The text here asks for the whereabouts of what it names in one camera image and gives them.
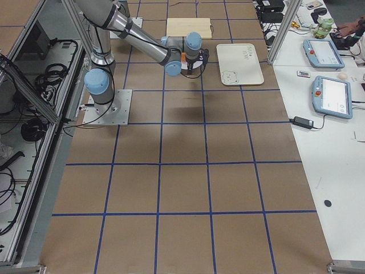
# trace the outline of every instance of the black round object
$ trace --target black round object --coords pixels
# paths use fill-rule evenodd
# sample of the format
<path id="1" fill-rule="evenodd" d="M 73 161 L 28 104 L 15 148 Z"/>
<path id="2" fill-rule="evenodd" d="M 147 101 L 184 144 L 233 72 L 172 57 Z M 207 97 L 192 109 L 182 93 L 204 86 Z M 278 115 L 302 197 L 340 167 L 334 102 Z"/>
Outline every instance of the black round object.
<path id="1" fill-rule="evenodd" d="M 33 118 L 22 124 L 21 134 L 25 141 L 36 142 L 41 140 L 47 131 L 47 126 L 39 118 Z"/>
<path id="2" fill-rule="evenodd" d="M 325 200 L 326 207 L 330 207 L 332 205 L 330 200 Z"/>

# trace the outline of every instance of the tablet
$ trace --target tablet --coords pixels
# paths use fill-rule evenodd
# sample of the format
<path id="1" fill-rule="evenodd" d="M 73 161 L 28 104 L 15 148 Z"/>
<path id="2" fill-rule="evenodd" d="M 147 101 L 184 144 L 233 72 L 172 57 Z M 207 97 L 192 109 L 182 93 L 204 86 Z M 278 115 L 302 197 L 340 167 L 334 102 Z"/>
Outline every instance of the tablet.
<path id="1" fill-rule="evenodd" d="M 317 68 L 341 69 L 341 56 L 331 40 L 304 40 L 303 48 L 310 64 Z"/>
<path id="2" fill-rule="evenodd" d="M 316 112 L 351 119 L 350 83 L 317 76 L 313 82 L 312 103 Z"/>

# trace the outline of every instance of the gray floor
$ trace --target gray floor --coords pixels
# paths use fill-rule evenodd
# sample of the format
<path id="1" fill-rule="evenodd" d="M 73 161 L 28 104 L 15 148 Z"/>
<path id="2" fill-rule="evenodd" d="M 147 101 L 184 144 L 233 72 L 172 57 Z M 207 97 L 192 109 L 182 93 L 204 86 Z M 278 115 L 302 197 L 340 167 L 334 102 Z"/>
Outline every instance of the gray floor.
<path id="1" fill-rule="evenodd" d="M 336 25 L 353 22 L 365 15 L 364 0 L 324 0 Z"/>

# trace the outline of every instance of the white mounting plate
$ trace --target white mounting plate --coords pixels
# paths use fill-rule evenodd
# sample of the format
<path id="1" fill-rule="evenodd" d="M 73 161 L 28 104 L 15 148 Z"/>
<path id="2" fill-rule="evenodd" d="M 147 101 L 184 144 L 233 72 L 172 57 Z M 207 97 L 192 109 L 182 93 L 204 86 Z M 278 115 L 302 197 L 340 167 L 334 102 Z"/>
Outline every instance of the white mounting plate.
<path id="1" fill-rule="evenodd" d="M 83 124 L 88 123 L 97 119 L 96 121 L 86 124 L 85 126 L 116 126 L 120 124 L 121 126 L 126 126 L 129 119 L 129 110 L 131 108 L 132 101 L 132 90 L 116 90 L 115 100 L 121 102 L 121 107 L 118 113 L 109 114 L 102 116 L 99 119 L 98 113 L 93 107 L 86 108 Z M 88 104 L 93 104 L 94 100 L 89 97 Z"/>
<path id="2" fill-rule="evenodd" d="M 132 17 L 134 24 L 142 29 L 143 17 Z M 115 33 L 110 32 L 110 39 L 120 39 Z"/>
<path id="3" fill-rule="evenodd" d="M 263 83 L 253 44 L 219 44 L 217 54 L 221 80 L 226 86 Z"/>

